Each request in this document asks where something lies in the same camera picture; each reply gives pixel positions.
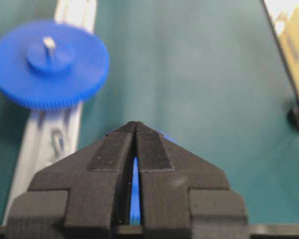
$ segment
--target teal surface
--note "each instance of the teal surface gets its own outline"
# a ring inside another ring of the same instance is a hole
[[[0,1],[0,35],[54,4]],[[224,169],[250,223],[299,223],[295,100],[260,1],[99,0],[96,32],[110,73],[79,148],[141,120]],[[0,94],[0,220],[27,114]]]

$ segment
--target blue plastic part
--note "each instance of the blue plastic part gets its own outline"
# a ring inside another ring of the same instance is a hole
[[[132,194],[130,206],[130,225],[141,224],[141,208],[140,208],[140,186],[139,186],[139,168],[138,159],[134,158]]]
[[[46,36],[56,42],[54,64],[44,63],[40,44]],[[0,90],[30,109],[58,110],[92,97],[108,68],[100,38],[52,20],[21,25],[0,39]]]
[[[69,70],[74,62],[74,50],[72,45],[64,40],[53,39],[56,48],[53,55],[49,55],[48,50],[42,40],[30,44],[26,50],[28,63],[42,73],[59,73]]]

